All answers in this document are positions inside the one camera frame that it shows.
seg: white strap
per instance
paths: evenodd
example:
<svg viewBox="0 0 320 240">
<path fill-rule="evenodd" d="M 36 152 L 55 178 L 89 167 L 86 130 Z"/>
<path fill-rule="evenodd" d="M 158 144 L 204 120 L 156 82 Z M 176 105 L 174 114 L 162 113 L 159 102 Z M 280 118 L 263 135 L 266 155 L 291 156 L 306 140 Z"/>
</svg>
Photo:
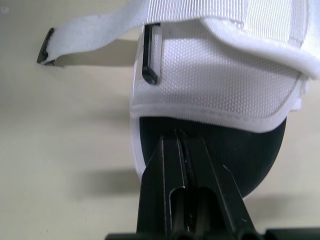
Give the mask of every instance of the white strap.
<svg viewBox="0 0 320 240">
<path fill-rule="evenodd" d="M 54 29 L 48 58 L 99 49 L 139 26 L 219 18 L 243 22 L 247 0 L 132 0 L 116 12 L 73 19 Z"/>
</svg>

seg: black plastic bracket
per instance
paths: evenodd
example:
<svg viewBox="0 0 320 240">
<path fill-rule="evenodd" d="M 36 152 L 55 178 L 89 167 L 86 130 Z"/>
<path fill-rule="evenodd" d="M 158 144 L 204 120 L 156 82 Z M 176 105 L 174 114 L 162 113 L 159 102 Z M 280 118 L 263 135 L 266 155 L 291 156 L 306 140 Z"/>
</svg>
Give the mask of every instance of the black plastic bracket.
<svg viewBox="0 0 320 240">
<path fill-rule="evenodd" d="M 36 62 L 38 64 L 41 64 L 43 61 L 45 61 L 48 58 L 47 47 L 48 47 L 49 40 L 54 32 L 55 32 L 55 29 L 50 28 L 50 30 L 46 34 L 45 39 L 42 44 L 42 47 L 40 49 L 39 55 L 38 55 L 38 59 L 36 60 Z M 55 65 L 55 62 L 56 62 L 55 60 L 52 60 L 50 62 L 47 62 L 45 65 Z"/>
<path fill-rule="evenodd" d="M 156 85 L 158 83 L 158 76 L 151 68 L 153 26 L 160 26 L 160 23 L 144 26 L 142 77 L 147 83 Z"/>
</svg>

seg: black strap tip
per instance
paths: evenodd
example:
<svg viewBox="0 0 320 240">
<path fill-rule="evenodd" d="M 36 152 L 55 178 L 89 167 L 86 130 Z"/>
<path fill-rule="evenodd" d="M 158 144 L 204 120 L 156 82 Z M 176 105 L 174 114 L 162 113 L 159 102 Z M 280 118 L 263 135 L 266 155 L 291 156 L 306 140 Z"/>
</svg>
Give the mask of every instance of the black strap tip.
<svg viewBox="0 0 320 240">
<path fill-rule="evenodd" d="M 44 42 L 42 44 L 42 47 L 41 47 L 39 55 L 38 55 L 38 59 L 36 60 L 36 62 L 38 64 L 41 64 L 43 61 L 45 61 L 48 58 L 47 47 L 48 47 L 49 40 L 50 40 L 52 34 L 54 33 L 54 31 L 55 31 L 54 28 L 50 28 L 50 30 L 48 31 L 48 33 L 45 36 Z M 52 61 L 46 63 L 45 65 L 54 65 L 54 64 L 55 64 L 55 60 L 52 60 Z"/>
</svg>

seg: white mesh fabric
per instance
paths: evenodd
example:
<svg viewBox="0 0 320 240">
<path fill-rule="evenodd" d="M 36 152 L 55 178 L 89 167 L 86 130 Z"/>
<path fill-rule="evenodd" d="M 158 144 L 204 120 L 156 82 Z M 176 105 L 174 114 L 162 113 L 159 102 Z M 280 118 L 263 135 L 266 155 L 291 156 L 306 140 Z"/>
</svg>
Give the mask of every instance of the white mesh fabric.
<svg viewBox="0 0 320 240">
<path fill-rule="evenodd" d="M 221 43 L 197 21 L 164 23 L 160 79 L 137 65 L 131 116 L 166 116 L 253 132 L 276 128 L 300 97 L 300 73 Z"/>
</svg>

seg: white padded fabric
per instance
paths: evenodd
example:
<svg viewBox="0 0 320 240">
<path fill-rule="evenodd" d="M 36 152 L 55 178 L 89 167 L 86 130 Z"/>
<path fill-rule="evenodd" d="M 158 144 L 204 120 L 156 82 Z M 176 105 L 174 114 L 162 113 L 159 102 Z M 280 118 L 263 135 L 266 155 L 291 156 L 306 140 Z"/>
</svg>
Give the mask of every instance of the white padded fabric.
<svg viewBox="0 0 320 240">
<path fill-rule="evenodd" d="M 151 45 L 158 84 L 142 77 L 142 32 L 130 106 L 140 177 L 146 167 L 140 117 L 268 132 L 301 107 L 308 80 L 320 79 L 318 0 L 132 0 L 116 12 L 56 27 L 42 63 L 96 50 L 153 23 L 161 23 Z"/>
<path fill-rule="evenodd" d="M 142 51 L 130 115 L 165 116 L 267 132 L 301 97 L 301 73 L 222 43 L 197 20 L 163 23 L 157 85 L 142 77 Z"/>
</svg>

